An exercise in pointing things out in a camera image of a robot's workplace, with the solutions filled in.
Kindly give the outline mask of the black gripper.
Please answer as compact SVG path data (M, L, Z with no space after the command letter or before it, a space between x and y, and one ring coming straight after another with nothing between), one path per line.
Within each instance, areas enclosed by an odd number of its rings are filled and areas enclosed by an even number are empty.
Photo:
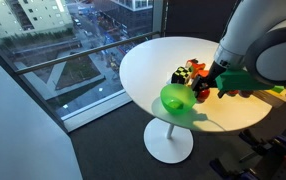
M203 92L206 90L209 91L209 88L216 88L217 84L215 79L225 71L226 69L224 67L220 66L216 62L213 62L209 69L208 76L205 77L203 81L201 76L196 76L191 84L191 89L193 91Z

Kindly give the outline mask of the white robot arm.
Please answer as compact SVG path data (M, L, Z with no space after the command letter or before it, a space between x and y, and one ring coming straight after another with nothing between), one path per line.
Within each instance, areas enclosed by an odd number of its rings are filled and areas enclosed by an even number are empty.
M286 86L286 0L239 0L207 77L192 90L265 90Z

